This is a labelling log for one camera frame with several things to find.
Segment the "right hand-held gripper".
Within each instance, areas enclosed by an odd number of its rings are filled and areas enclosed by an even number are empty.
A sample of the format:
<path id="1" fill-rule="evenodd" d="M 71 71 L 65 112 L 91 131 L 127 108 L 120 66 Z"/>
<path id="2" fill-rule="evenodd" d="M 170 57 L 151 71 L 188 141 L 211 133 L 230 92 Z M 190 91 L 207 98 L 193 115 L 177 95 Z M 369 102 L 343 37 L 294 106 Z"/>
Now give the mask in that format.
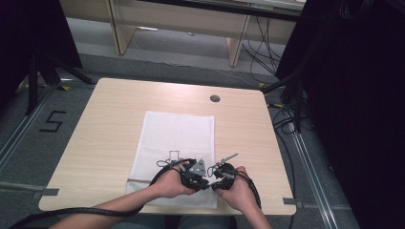
<path id="1" fill-rule="evenodd" d="M 216 181 L 211 184 L 213 191 L 229 190 L 232 187 L 237 171 L 228 161 L 235 156 L 237 154 L 225 157 L 211 166 L 211 175 L 216 178 Z"/>

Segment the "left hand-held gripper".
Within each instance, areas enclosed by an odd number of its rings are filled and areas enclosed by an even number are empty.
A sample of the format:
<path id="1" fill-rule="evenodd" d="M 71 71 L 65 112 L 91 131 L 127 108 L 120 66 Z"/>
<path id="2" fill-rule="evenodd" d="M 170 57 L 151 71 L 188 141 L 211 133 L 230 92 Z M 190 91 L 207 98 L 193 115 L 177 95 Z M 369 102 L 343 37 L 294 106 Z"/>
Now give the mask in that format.
<path id="1" fill-rule="evenodd" d="M 206 177 L 206 169 L 204 160 L 188 158 L 182 162 L 181 168 L 181 183 L 195 192 L 206 190 L 209 187 L 209 181 Z"/>

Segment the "white cloth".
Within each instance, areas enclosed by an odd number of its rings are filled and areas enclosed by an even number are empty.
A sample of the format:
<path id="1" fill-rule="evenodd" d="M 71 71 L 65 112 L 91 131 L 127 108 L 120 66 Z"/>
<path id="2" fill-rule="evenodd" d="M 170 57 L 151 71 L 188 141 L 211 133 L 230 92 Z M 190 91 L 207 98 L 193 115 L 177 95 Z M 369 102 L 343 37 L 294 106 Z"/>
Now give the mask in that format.
<path id="1" fill-rule="evenodd" d="M 161 168 L 180 158 L 215 163 L 215 118 L 191 114 L 145 114 L 126 192 L 149 186 Z"/>

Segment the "person's right hand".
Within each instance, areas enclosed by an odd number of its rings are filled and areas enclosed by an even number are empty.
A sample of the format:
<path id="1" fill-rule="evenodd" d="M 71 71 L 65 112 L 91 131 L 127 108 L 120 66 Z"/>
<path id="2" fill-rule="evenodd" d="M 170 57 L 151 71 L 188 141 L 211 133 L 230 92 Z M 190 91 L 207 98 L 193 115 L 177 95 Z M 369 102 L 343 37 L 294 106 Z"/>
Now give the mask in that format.
<path id="1" fill-rule="evenodd" d="M 258 209 L 256 198 L 243 177 L 236 177 L 229 190 L 218 189 L 217 194 L 233 209 L 243 214 Z"/>

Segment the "person's left hand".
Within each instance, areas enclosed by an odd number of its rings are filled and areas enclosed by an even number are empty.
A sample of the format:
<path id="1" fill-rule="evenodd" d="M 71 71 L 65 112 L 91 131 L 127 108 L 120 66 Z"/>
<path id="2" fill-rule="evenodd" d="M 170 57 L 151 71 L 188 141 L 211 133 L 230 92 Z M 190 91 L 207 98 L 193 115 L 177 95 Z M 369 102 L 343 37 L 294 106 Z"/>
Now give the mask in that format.
<path id="1" fill-rule="evenodd" d="M 157 190 L 157 198 L 175 198 L 177 196 L 191 196 L 195 193 L 193 189 L 187 188 L 181 183 L 181 167 L 174 165 L 165 171 L 152 185 Z"/>

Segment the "grey tape strip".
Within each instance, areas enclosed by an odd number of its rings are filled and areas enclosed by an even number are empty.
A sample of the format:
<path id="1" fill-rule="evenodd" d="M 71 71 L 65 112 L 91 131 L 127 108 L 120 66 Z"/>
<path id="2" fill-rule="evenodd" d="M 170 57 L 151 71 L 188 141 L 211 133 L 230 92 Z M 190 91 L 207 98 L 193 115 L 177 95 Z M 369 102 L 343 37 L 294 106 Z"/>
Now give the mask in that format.
<path id="1" fill-rule="evenodd" d="M 42 197 L 57 196 L 59 193 L 58 188 L 45 188 L 42 190 L 34 191 L 32 194 L 33 199 L 41 199 Z"/>
<path id="2" fill-rule="evenodd" d="M 297 198 L 283 198 L 283 203 L 285 205 L 294 205 L 298 209 L 304 207 L 303 202 Z"/>

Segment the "black metal stand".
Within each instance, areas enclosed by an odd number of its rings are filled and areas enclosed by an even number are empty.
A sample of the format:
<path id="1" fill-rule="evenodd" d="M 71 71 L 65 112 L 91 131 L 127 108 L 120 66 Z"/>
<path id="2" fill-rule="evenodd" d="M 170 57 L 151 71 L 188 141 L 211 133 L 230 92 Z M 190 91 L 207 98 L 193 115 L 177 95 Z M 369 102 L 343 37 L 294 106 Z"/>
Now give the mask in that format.
<path id="1" fill-rule="evenodd" d="M 302 80 L 300 79 L 299 73 L 292 73 L 278 82 L 262 88 L 261 92 L 263 94 L 268 94 L 278 88 L 284 86 L 284 90 L 280 95 L 280 99 L 284 105 L 292 106 L 294 108 L 292 114 L 292 123 L 295 127 L 295 132 L 301 133 L 301 112 L 303 107 L 303 85 Z"/>
<path id="2" fill-rule="evenodd" d="M 59 86 L 61 84 L 61 78 L 55 70 L 56 67 L 70 73 L 72 76 L 88 85 L 96 84 L 92 78 L 76 70 L 73 66 L 56 56 L 46 52 L 35 52 L 29 60 L 29 102 L 26 115 L 31 115 L 33 110 L 37 107 L 38 73 L 40 73 L 47 85 Z"/>

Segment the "black curtain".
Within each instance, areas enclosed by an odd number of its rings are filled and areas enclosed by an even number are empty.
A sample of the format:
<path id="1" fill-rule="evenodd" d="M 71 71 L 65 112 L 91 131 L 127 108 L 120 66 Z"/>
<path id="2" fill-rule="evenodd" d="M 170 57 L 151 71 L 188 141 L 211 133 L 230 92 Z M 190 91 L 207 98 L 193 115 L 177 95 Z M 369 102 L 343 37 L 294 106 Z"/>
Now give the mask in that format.
<path id="1" fill-rule="evenodd" d="M 310 116 L 360 229 L 405 229 L 405 0 L 307 0 L 277 75 Z"/>
<path id="2" fill-rule="evenodd" d="M 29 72 L 36 52 L 82 66 L 59 0 L 0 0 L 0 112 Z"/>

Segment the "light wooden desk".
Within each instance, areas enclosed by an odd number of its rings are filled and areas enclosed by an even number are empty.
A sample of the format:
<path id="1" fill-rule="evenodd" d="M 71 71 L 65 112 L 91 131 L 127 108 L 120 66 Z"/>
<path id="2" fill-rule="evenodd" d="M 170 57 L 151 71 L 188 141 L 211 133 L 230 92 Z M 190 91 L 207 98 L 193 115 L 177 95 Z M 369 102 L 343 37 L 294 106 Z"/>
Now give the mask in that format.
<path id="1" fill-rule="evenodd" d="M 242 13 L 177 6 L 174 0 L 152 3 L 142 0 L 59 0 L 67 17 L 106 22 L 111 25 L 116 54 L 125 54 L 137 28 L 221 36 L 226 39 L 229 64 L 238 62 L 242 42 L 265 41 L 285 45 L 305 5 L 298 0 L 215 0 Z"/>

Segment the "metal floor rail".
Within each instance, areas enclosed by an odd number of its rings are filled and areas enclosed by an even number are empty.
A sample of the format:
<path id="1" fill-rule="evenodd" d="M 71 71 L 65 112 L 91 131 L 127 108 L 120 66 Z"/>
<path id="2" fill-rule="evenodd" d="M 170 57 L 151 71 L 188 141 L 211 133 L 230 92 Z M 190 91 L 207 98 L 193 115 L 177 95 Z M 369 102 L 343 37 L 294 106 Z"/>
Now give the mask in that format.
<path id="1" fill-rule="evenodd" d="M 320 215 L 324 221 L 325 228 L 339 229 L 334 212 L 330 207 L 329 200 L 326 197 L 326 193 L 324 192 L 318 175 L 316 174 L 313 163 L 310 159 L 309 151 L 302 137 L 302 134 L 298 132 L 298 129 L 295 127 L 294 124 L 289 124 L 288 127 L 292 131 L 292 137 L 295 147 L 302 161 L 304 171 L 309 181 L 309 186 L 317 203 Z"/>
<path id="2" fill-rule="evenodd" d="M 15 153 L 18 146 L 20 145 L 26 134 L 29 132 L 36 119 L 39 117 L 40 113 L 47 103 L 47 100 L 54 91 L 55 87 L 48 87 L 44 90 L 44 92 L 39 96 L 36 107 L 29 114 L 26 114 L 23 117 L 12 135 L 4 144 L 2 144 L 0 148 L 0 173 L 6 167 L 12 155 Z"/>

